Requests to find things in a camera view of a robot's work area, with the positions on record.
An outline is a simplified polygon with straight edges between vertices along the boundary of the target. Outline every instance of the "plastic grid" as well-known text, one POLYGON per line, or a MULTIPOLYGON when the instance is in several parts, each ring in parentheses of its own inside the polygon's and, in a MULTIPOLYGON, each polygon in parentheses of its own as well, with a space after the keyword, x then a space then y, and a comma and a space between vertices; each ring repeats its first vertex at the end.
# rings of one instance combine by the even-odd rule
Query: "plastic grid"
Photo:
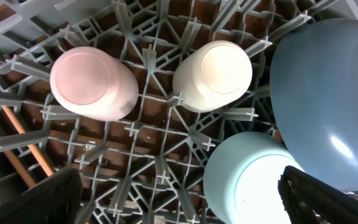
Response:
MULTIPOLYGON (((77 218, 78 223, 84 223, 91 215, 99 223, 119 223, 123 220, 130 223, 153 223, 157 222, 155 220, 158 217, 163 217, 165 222, 170 223, 221 223, 208 210, 208 204, 202 193, 202 169, 208 160, 209 149, 227 137, 228 134, 225 134, 225 130, 232 133, 254 130, 266 132, 271 136, 275 135, 268 79, 269 57, 272 53, 268 51, 268 47, 275 46, 280 38, 291 30, 299 26, 307 26, 308 21, 315 22, 321 19, 318 13, 338 0, 322 0, 317 4, 309 1, 306 9, 300 9, 302 6, 293 1, 279 1, 284 9, 281 12, 283 15, 277 13, 275 1, 237 0, 207 1, 205 3, 192 0, 190 1, 190 13, 187 15, 170 13, 172 5, 178 6, 174 1, 113 1, 99 12, 79 21, 73 27, 64 24, 66 27, 57 32, 48 30, 42 23, 34 19, 36 14, 45 10, 42 7, 45 7, 46 3, 40 2, 33 0, 19 5, 4 2, 18 12, 16 15, 21 16, 21 21, 32 23, 32 26, 37 27, 37 30, 40 30, 45 37, 39 43, 29 45, 28 42, 23 42, 16 35, 6 32, 9 29, 9 21, 6 24, 0 24, 0 37, 24 49, 23 52, 8 60, 5 60, 4 54, 0 51, 0 109, 1 105, 14 107, 16 116, 26 126, 25 121, 21 118, 21 108, 23 105, 38 106, 44 123, 42 129, 38 131, 30 131, 27 127, 29 131, 27 133, 1 137, 0 152, 17 149, 18 156, 23 158, 31 153, 27 148, 29 144, 38 144, 42 152, 45 152, 47 144, 51 141, 67 146, 66 165, 81 169, 83 180, 88 179, 83 183, 86 184, 89 180, 91 183, 90 198, 89 201, 82 203, 83 207, 77 218), (29 13, 24 10, 27 7, 25 4, 33 4, 37 7, 29 13), (218 11, 215 12, 213 20, 209 24, 194 15, 197 4, 216 6, 218 11), (100 21, 98 18, 108 17, 111 13, 114 13, 117 23, 105 29, 98 22, 100 21), (247 32, 247 16, 261 19, 266 23, 259 34, 247 32), (169 34, 169 38, 162 37, 165 32, 169 34), (178 107, 185 99, 180 95, 170 94, 167 91, 167 86, 161 82, 161 77, 158 77, 157 74, 171 77, 175 68, 166 68, 173 62, 180 63, 194 52, 196 50, 194 41, 201 38, 200 36, 205 32, 209 34, 207 41, 229 39, 240 46, 245 46, 245 52, 253 62, 254 80, 250 91, 240 100, 210 113, 198 113, 195 115, 195 122, 189 124, 188 119, 182 116, 183 110, 180 111, 180 107, 178 107), (46 97, 43 104, 25 98, 27 86, 31 86, 37 80, 48 81, 50 67, 56 59, 56 56, 51 54, 51 48, 58 48, 61 52, 65 52, 71 47, 86 45, 102 48, 101 45, 106 40, 119 41, 118 39, 124 40, 122 50, 119 51, 117 47, 113 47, 118 50, 118 54, 116 52, 108 53, 116 56, 131 69, 146 71, 143 91, 139 93, 140 105, 134 119, 124 118, 120 121, 106 122, 103 138, 92 138, 90 141, 90 138, 78 135, 81 120, 84 118, 55 105, 52 94, 46 97), (161 46, 169 50, 161 53, 158 49, 161 46), (11 71, 17 71, 27 76, 10 85, 5 82, 3 76, 11 71), (149 94, 147 91, 152 82, 159 88, 161 96, 149 94), (167 105, 167 113, 162 118, 164 127, 147 124, 142 120, 143 110, 147 109, 145 102, 149 100, 167 105), (74 128, 67 138, 56 137, 55 131, 51 130, 54 121, 62 120, 74 122, 74 128), (181 128, 175 129, 170 126, 170 123, 175 120, 181 124, 181 128), (127 131, 127 135, 131 138, 129 148, 109 140, 111 126, 115 124, 120 124, 120 127, 124 127, 127 131), (211 138, 205 134, 207 132, 204 132, 211 126, 215 128, 216 138, 211 138), (145 129, 151 129, 163 135, 159 152, 150 153, 150 151, 139 152, 136 150, 139 149, 136 142, 139 140, 142 130, 145 129), (180 140, 168 147, 166 145, 168 135, 179 136, 180 140), (184 152, 186 156, 182 159, 173 159, 170 155, 175 150, 187 150, 184 152), (106 162, 104 156, 110 152, 128 157, 127 168, 121 178, 101 173, 103 164, 106 162), (131 166, 139 158, 143 159, 144 163, 133 169, 131 166), (92 171, 86 169, 90 164, 94 165, 92 171), (175 172, 178 170, 177 167, 175 170, 172 168, 175 166, 181 167, 179 170, 183 169, 183 172, 179 174, 177 171, 175 172), (150 169, 153 171, 149 171, 145 176, 148 177, 152 174, 153 178, 148 180, 144 178, 145 176, 141 177, 141 174, 150 169), (100 183, 109 183, 107 190, 101 193, 97 191, 100 183), (157 201, 155 198, 158 195, 165 197, 159 198, 157 201)), ((53 7, 64 7, 64 4, 65 1, 62 1, 55 3, 53 7)), ((48 155, 45 154, 45 157, 50 164, 53 164, 48 155)), ((27 168, 34 170, 38 166, 38 163, 33 163, 27 168)), ((53 167, 55 170, 60 169, 56 165, 53 167)))

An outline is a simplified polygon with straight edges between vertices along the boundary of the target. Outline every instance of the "light blue bowl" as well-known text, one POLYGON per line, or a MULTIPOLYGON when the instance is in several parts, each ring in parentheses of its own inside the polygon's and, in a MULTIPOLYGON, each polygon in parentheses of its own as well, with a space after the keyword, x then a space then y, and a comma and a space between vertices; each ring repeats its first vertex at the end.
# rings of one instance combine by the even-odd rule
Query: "light blue bowl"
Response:
POLYGON ((358 190, 358 21, 330 19, 285 36, 270 94, 283 140, 305 172, 358 190))
POLYGON ((225 223, 290 224, 277 187, 288 165, 301 169, 272 138, 257 132, 236 134, 223 141, 208 160, 206 201, 225 223))

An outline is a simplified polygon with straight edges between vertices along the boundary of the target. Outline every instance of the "gray-blue bowl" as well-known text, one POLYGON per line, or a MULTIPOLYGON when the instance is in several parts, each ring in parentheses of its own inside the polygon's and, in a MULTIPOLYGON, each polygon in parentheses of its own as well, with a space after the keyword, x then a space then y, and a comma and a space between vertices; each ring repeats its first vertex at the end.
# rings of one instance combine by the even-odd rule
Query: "gray-blue bowl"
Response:
POLYGON ((358 21, 329 19, 288 34, 273 56, 270 94, 305 172, 358 190, 358 21))

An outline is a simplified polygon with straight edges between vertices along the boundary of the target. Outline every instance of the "wooden chopstick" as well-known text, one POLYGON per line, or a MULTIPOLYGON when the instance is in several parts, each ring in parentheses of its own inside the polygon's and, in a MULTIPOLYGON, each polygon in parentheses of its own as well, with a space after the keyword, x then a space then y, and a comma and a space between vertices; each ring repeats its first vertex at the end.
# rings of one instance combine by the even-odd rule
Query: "wooden chopstick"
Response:
MULTIPOLYGON (((19 134, 25 133, 25 129, 23 125, 20 123, 20 121, 16 118, 13 111, 8 106, 2 106, 2 109, 5 111, 7 117, 11 120, 12 124, 16 128, 17 132, 19 134)), ((40 152, 40 149, 34 145, 29 145, 29 149, 31 150, 31 153, 34 155, 35 159, 38 161, 38 163, 41 165, 41 168, 45 171, 45 173, 48 175, 53 174, 52 168, 49 166, 48 162, 45 160, 44 156, 40 152)))
POLYGON ((16 169, 17 173, 23 178, 25 184, 29 186, 29 188, 33 188, 36 183, 34 179, 31 177, 31 175, 28 173, 27 169, 24 168, 23 164, 20 162, 20 160, 15 156, 15 154, 9 150, 4 151, 6 157, 9 159, 13 167, 16 169))

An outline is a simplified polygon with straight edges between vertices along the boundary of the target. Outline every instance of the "gray plastic dish rack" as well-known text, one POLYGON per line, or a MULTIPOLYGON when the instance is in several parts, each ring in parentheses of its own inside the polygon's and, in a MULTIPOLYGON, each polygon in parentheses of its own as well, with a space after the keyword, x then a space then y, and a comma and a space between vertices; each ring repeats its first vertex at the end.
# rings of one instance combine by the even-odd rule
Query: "gray plastic dish rack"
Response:
MULTIPOLYGON (((38 144, 50 165, 59 170, 61 167, 46 153, 47 143, 55 141, 67 147, 66 165, 76 164, 83 183, 91 185, 84 186, 90 189, 90 196, 81 203, 77 223, 89 219, 98 223, 221 223, 209 211, 200 170, 205 167, 211 153, 209 150, 230 134, 262 131, 275 137, 277 129, 269 99, 269 65, 273 50, 269 49, 290 31, 323 18, 334 15, 358 19, 358 1, 351 0, 317 3, 314 0, 0 0, 2 10, 5 13, 0 14, 0 110, 1 105, 13 107, 27 132, 14 138, 1 137, 0 152, 13 150, 23 159, 31 154, 27 145, 38 144), (206 9, 200 9, 206 4, 216 8, 212 19, 205 19, 206 9), (105 20, 114 22, 106 25, 105 20), (255 21, 260 27, 257 34, 250 31, 255 21), (172 77, 174 69, 166 69, 167 66, 180 63, 199 48, 200 43, 219 39, 233 41, 244 48, 254 70, 252 86, 240 100, 210 113, 196 114, 195 122, 189 124, 178 110, 178 105, 185 99, 167 91, 166 84, 157 74, 172 77), (106 44, 111 48, 101 47, 106 44), (98 142, 78 138, 83 118, 53 103, 52 94, 42 103, 24 97, 28 86, 38 80, 49 81, 50 68, 58 57, 51 49, 62 53, 81 46, 102 48, 129 68, 145 70, 137 118, 105 122, 103 138, 98 142), (161 53, 161 46, 169 50, 161 53), (12 71, 25 74, 25 78, 14 84, 7 83, 3 78, 12 71), (150 82, 158 86, 161 97, 147 92, 150 82), (167 105, 167 113, 161 117, 164 127, 142 122, 142 112, 147 109, 145 101, 167 105), (20 114, 23 104, 39 107, 44 119, 41 130, 28 128, 20 114), (173 114, 183 125, 180 131, 170 126, 173 114), (73 120, 70 137, 51 134, 51 123, 60 120, 73 120), (114 147, 109 143, 108 132, 114 124, 120 124, 132 138, 129 148, 114 147), (217 134, 213 138, 204 132, 212 125, 217 134), (136 142, 145 129, 163 136, 156 154, 136 150, 136 142), (167 147, 167 136, 179 136, 181 140, 167 147), (183 145, 188 148, 185 157, 169 156, 175 150, 183 150, 183 145), (75 153, 78 148, 82 153, 75 153), (122 177, 100 173, 105 163, 104 155, 109 152, 128 157, 122 177), (144 159, 144 165, 131 169, 138 158, 144 159), (85 169, 90 164, 94 164, 91 172, 85 169), (172 166, 180 167, 182 172, 174 172, 172 166), (152 169, 153 177, 140 178, 139 175, 148 169, 152 169), (110 187, 100 192, 100 183, 109 183, 110 187), (158 195, 164 197, 156 200, 158 195)), ((34 170, 39 164, 23 163, 37 179, 34 170)), ((8 178, 2 176, 0 184, 8 178)))

